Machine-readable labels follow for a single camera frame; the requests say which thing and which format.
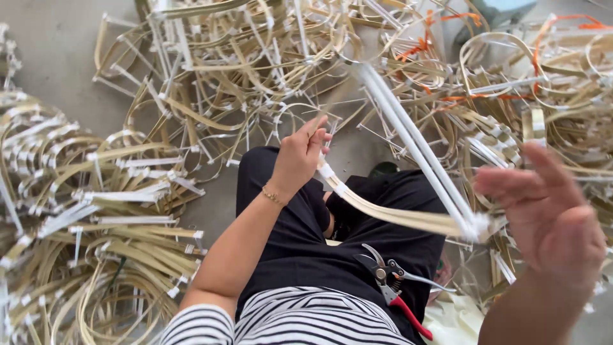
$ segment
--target concrete floor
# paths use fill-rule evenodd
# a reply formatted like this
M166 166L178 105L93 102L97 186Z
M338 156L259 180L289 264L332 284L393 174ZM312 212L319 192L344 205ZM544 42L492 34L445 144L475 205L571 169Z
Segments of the concrete floor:
M613 4L613 0L600 1ZM543 18L552 11L558 15L586 13L604 23L612 22L611 12L580 0L543 0L530 16ZM136 21L131 1L0 0L0 21L10 25L9 34L18 43L24 64L17 84L105 137L121 129L131 99L91 82L94 44L103 12ZM446 30L457 28L450 24ZM383 159L389 159L389 152L373 135L349 126L335 138L328 161L345 179L350 174L366 174ZM236 174L236 168L224 169L219 179L204 186L207 195L191 203L182 217L183 226L205 231L207 247L234 219ZM613 344L613 293L597 297L594 305L596 313L580 320L573 343Z

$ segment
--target striped shirt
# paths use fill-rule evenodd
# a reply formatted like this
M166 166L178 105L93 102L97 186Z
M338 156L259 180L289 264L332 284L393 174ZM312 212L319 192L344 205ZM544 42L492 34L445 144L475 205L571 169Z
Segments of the striped shirt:
M376 304L325 287L284 287L253 295L234 325L212 304L179 312L162 344L414 345Z

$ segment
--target person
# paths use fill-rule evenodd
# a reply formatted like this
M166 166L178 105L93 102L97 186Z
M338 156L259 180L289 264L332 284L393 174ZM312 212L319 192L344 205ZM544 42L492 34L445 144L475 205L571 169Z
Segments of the person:
M369 255L366 243L431 279L444 237L371 218L324 193L312 177L331 139L319 128L325 121L307 122L280 149L243 156L237 218L209 250L163 344L424 344L353 255ZM604 260L604 234L572 176L537 145L523 152L534 171L476 175L476 191L504 207L528 266L487 313L480 345L566 344ZM350 187L380 206L445 212L420 171L361 177ZM348 234L328 246L324 233L339 222ZM403 281L400 290L422 322L430 286Z

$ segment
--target gold bracelet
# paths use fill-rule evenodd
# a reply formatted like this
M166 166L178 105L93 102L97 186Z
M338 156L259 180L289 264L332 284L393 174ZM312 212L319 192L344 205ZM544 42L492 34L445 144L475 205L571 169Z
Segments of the gold bracelet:
M267 186L267 185L268 185L268 184L265 184L265 185L262 187L262 194L264 194L264 195L265 195L265 196L266 196L268 199L271 199L272 201L274 201L275 203L277 203L277 204L279 204L279 205L287 206L287 204L286 204L286 203L284 203L284 202L282 202L281 200L279 200L279 199L277 199L277 198L276 198L276 196L277 196L277 194L276 194L276 193L269 193L268 191L266 191L266 186Z

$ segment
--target hand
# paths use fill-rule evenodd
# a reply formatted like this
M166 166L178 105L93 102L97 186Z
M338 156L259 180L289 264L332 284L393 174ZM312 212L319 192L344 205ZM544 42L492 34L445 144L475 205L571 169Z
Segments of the hand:
M475 190L505 209L528 265L569 287L593 288L606 254L605 236L572 175L550 152L525 144L535 171L480 168Z
M281 150L276 158L268 188L270 193L276 193L283 203L287 204L313 177L317 169L319 151L326 154L330 150L321 144L330 141L332 135L327 134L325 128L319 128L326 123L328 117L321 117L314 127L315 120L316 118L306 122L296 133L281 140Z

